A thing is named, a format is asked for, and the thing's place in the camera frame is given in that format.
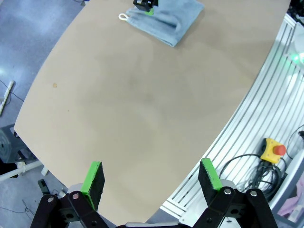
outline metal slatted surface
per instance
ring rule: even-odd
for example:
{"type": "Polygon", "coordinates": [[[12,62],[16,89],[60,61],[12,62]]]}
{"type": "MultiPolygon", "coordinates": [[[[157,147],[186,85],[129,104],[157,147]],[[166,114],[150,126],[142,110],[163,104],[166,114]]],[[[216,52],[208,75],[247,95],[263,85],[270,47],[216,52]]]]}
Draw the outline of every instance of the metal slatted surface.
{"type": "MultiPolygon", "coordinates": [[[[287,146],[292,132],[304,124],[304,71],[288,53],[295,33],[295,22],[287,14],[254,84],[223,131],[204,154],[212,160],[218,174],[230,159],[247,153],[258,153],[263,138],[273,138],[287,146]]],[[[293,157],[303,147],[297,134],[288,145],[293,157]]],[[[284,156],[287,163],[290,159],[284,156]]],[[[251,171],[257,166],[256,157],[234,160],[222,179],[234,181],[242,190],[251,171]]],[[[197,198],[202,196],[198,182],[199,163],[174,191],[161,209],[180,218],[197,198]]]]}

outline table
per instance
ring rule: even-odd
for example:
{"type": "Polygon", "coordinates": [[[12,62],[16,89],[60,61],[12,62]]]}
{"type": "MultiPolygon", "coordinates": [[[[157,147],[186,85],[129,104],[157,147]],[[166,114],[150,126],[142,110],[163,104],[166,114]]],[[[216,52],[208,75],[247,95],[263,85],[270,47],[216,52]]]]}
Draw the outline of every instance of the table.
{"type": "Polygon", "coordinates": [[[289,1],[205,0],[175,47],[118,19],[132,1],[92,0],[38,73],[15,131],[67,187],[92,161],[98,211],[146,221],[202,157],[258,74],[289,1]]]}

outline red button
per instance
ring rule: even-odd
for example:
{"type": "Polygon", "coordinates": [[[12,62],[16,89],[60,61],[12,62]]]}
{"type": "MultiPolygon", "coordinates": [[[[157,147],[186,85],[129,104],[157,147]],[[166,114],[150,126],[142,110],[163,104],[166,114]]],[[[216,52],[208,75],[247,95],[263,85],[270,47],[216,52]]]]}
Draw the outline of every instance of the red button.
{"type": "Polygon", "coordinates": [[[283,156],[285,153],[286,153],[286,148],[284,145],[280,145],[280,146],[275,146],[273,149],[272,149],[273,153],[276,154],[276,155],[281,155],[283,156]]]}

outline screw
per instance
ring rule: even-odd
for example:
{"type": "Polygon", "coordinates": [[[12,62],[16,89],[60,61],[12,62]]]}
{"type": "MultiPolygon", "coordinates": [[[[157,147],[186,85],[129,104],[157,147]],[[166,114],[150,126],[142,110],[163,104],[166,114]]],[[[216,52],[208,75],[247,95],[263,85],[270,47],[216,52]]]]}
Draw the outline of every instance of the screw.
{"type": "Polygon", "coordinates": [[[53,197],[48,198],[48,202],[49,202],[49,203],[52,202],[53,200],[54,200],[53,197]]]}
{"type": "Polygon", "coordinates": [[[78,199],[78,197],[79,197],[78,194],[73,195],[73,199],[75,199],[75,200],[78,199]]]}
{"type": "Polygon", "coordinates": [[[251,191],[251,192],[250,192],[250,195],[251,195],[251,196],[257,196],[257,192],[256,192],[256,191],[251,191]]]}
{"type": "Polygon", "coordinates": [[[230,195],[230,194],[231,194],[231,190],[230,190],[230,189],[225,189],[225,190],[224,190],[224,193],[225,193],[226,195],[230,195]]]}

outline white hanging loop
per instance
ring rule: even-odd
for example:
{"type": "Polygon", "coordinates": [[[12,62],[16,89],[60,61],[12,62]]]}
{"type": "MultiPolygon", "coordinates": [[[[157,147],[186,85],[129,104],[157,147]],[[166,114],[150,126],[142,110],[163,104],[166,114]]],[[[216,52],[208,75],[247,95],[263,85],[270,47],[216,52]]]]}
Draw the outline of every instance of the white hanging loop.
{"type": "Polygon", "coordinates": [[[128,20],[128,16],[125,14],[125,13],[120,13],[119,15],[118,15],[118,18],[120,19],[120,20],[128,20]]]}

